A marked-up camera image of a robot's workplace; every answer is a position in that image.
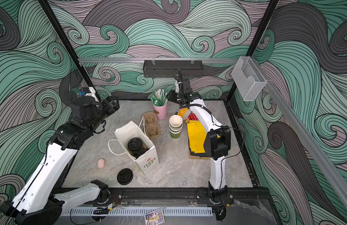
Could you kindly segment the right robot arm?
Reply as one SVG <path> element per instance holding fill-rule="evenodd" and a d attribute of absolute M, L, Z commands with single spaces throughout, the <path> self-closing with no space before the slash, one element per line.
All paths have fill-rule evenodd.
<path fill-rule="evenodd" d="M 225 163 L 231 149 L 230 128 L 213 116 L 200 94 L 192 91 L 189 80 L 177 80 L 168 100 L 179 104 L 180 108 L 188 108 L 202 124 L 205 130 L 203 149 L 210 158 L 211 168 L 208 195 L 212 202 L 219 202 L 227 194 Z"/>

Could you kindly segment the black cup lid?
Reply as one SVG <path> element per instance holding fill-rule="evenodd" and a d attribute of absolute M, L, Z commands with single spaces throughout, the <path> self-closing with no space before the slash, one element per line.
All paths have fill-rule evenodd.
<path fill-rule="evenodd" d="M 142 149 L 137 153 L 137 158 L 139 158 L 141 155 L 144 155 L 146 152 L 148 151 L 148 149 Z"/>
<path fill-rule="evenodd" d="M 143 149 L 143 142 L 140 138 L 132 138 L 128 142 L 128 150 L 132 155 L 137 155 L 137 153 Z"/>

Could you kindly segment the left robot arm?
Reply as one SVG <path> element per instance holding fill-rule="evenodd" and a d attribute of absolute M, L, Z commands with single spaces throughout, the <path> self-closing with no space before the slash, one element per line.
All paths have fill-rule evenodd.
<path fill-rule="evenodd" d="M 73 208 L 87 202 L 106 203 L 109 199 L 108 185 L 99 180 L 66 193 L 51 194 L 84 142 L 99 134 L 97 128 L 104 127 L 105 119 L 118 111 L 120 105 L 116 97 L 96 101 L 94 97 L 83 96 L 71 102 L 70 107 L 71 120 L 50 138 L 46 154 L 28 183 L 13 200 L 4 201 L 0 206 L 0 212 L 13 218 L 17 225 L 52 225 Z"/>

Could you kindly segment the white paper bag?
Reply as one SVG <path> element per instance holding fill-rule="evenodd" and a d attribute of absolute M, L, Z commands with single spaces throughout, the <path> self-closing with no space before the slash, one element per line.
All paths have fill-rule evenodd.
<path fill-rule="evenodd" d="M 146 135 L 145 128 L 145 120 L 142 118 L 139 125 L 130 121 L 114 132 L 116 137 L 114 140 L 119 142 L 125 154 L 137 164 L 144 174 L 159 165 L 156 147 Z"/>

